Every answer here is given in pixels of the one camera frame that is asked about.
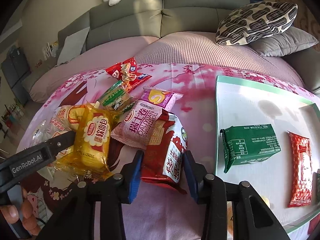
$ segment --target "gray cabinet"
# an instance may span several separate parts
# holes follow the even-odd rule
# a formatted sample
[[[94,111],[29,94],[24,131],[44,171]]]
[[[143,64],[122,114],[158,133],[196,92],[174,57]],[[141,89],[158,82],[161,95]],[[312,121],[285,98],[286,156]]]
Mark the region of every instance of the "gray cabinet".
[[[7,58],[1,63],[1,69],[15,97],[25,105],[30,97],[21,81],[30,74],[30,68],[22,50],[11,48]]]

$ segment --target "sofa backrest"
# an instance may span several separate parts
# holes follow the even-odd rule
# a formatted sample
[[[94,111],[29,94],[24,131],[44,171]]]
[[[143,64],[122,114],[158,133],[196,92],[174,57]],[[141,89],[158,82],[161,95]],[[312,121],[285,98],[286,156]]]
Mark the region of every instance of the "sofa backrest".
[[[109,41],[184,31],[216,32],[232,10],[250,0],[121,0],[102,3],[58,32],[61,51],[67,36],[90,27],[83,52]]]

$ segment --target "patterned pillow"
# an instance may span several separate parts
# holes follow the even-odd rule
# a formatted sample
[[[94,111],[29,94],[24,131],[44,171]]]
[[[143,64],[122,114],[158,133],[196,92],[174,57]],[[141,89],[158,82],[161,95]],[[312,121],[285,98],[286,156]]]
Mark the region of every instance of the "patterned pillow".
[[[295,3],[257,2],[233,10],[219,23],[219,45],[244,45],[262,37],[282,33],[293,23],[298,12]]]

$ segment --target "metal bolt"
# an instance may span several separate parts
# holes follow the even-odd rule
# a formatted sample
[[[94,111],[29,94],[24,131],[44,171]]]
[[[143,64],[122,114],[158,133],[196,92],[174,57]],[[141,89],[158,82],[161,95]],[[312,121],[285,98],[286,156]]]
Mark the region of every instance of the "metal bolt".
[[[79,188],[83,188],[85,186],[87,186],[87,183],[85,181],[81,181],[81,182],[78,183],[78,187]]]
[[[208,174],[206,174],[205,178],[208,179],[208,180],[213,180],[214,179],[214,175],[211,174],[211,173],[208,173]]]
[[[116,180],[122,179],[122,174],[121,173],[116,173],[115,175],[113,175],[113,178]]]
[[[250,187],[250,183],[249,183],[248,181],[246,181],[246,180],[242,181],[242,182],[241,182],[241,185],[242,185],[243,187]]]

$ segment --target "floor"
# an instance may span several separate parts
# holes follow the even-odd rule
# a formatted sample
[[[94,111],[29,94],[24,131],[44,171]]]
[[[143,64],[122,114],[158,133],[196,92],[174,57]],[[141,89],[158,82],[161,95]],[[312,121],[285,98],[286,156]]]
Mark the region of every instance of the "floor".
[[[19,121],[19,123],[14,124],[8,131],[5,139],[0,143],[0,156],[8,158],[16,153],[20,140],[22,139],[28,125],[30,124],[33,116],[41,108],[43,103],[36,103],[32,100],[28,101],[24,106],[25,115]]]

